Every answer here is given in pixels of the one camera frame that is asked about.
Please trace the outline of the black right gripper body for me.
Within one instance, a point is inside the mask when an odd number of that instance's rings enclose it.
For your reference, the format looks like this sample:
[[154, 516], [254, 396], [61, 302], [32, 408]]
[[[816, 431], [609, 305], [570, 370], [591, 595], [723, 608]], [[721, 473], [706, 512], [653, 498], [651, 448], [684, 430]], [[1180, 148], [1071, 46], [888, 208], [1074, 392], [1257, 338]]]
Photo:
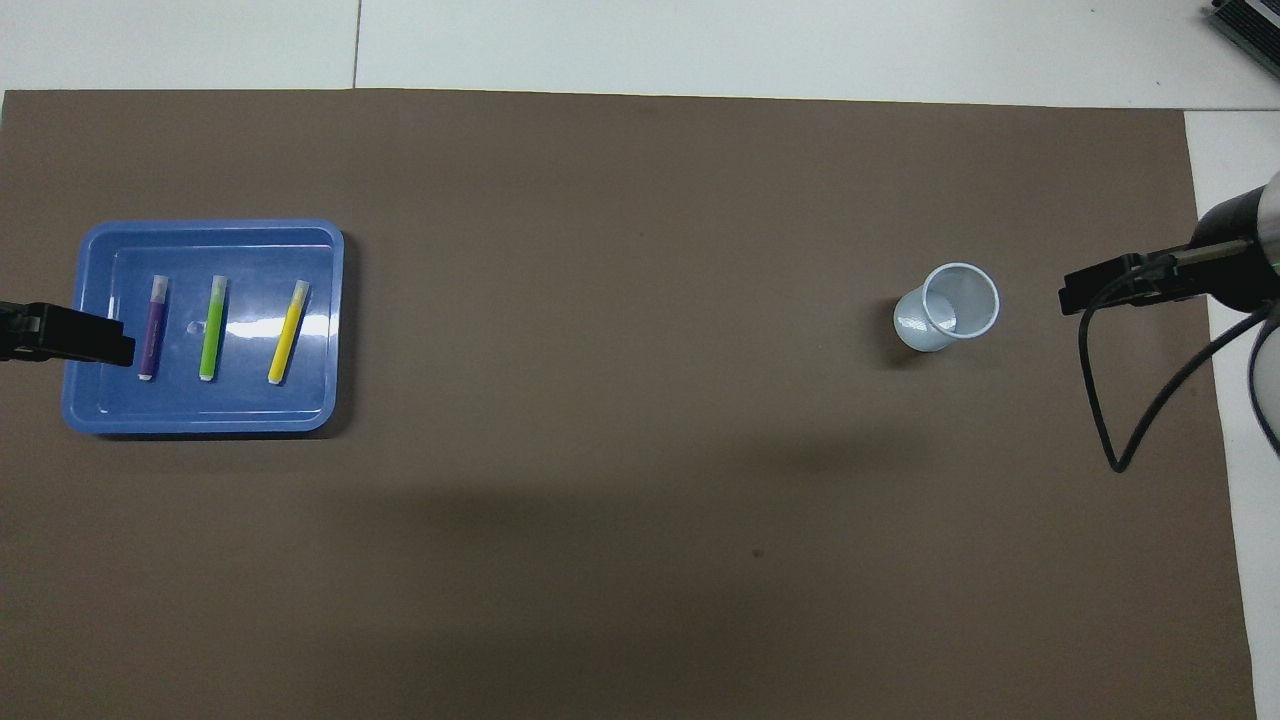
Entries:
[[1202, 266], [1207, 293], [1222, 305], [1251, 313], [1279, 295], [1279, 187], [1265, 184], [1222, 201], [1197, 223], [1193, 249], [1222, 249], [1243, 242], [1243, 250]]

